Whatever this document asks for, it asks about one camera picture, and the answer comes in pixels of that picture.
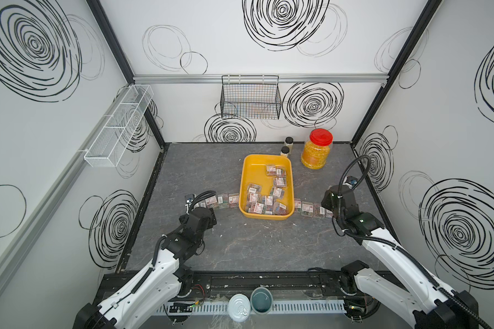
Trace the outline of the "paper clip box table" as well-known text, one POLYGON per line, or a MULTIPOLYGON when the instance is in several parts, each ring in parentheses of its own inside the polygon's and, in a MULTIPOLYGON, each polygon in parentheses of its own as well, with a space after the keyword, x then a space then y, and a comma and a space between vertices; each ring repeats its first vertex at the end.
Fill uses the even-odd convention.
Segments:
POLYGON ((302 202, 301 215, 305 216, 305 217, 313 217, 314 216, 314 204, 311 202, 302 202))
POLYGON ((239 193, 231 193, 228 195, 229 207, 230 208, 238 208, 240 203, 240 194, 239 193))

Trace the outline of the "yellow plastic tray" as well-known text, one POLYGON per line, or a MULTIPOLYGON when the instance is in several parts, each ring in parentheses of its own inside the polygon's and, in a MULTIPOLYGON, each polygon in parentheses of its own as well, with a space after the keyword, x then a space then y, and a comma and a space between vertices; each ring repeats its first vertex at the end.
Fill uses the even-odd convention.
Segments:
POLYGON ((288 219, 294 212, 294 175, 292 163, 289 158, 279 155, 270 154, 250 154, 244 159, 242 168, 242 178, 240 183, 240 201, 239 208, 242 214, 250 219, 263 219, 284 221, 288 219), (281 166, 286 171, 287 186, 283 188, 284 197, 280 202, 286 207, 284 215, 266 215, 265 213, 257 214, 248 212, 247 206, 250 202, 248 197, 249 184, 256 184, 262 187, 261 195, 268 195, 273 187, 273 176, 266 175, 267 165, 281 166))

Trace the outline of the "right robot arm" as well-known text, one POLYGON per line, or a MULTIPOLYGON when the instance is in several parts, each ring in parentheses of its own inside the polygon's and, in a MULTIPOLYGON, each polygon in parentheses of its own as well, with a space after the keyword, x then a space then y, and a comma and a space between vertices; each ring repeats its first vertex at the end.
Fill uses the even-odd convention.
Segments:
POLYGON ((374 297, 412 328, 481 328, 476 299, 437 278, 396 242, 380 220, 360 211, 352 187, 330 187, 321 205, 332 211, 332 223, 344 236, 375 255, 400 282, 396 285, 356 260, 341 270, 343 293, 374 297))

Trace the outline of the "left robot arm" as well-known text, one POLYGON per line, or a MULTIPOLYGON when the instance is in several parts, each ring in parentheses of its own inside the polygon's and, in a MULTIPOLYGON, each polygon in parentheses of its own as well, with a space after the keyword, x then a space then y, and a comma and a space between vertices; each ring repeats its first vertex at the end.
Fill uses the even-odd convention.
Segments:
POLYGON ((86 304, 74 328, 140 328, 161 306, 192 287, 193 271, 185 262, 203 249, 204 233, 217 224, 212 208, 195 208, 180 226, 163 235, 152 260, 122 288, 94 306, 86 304))

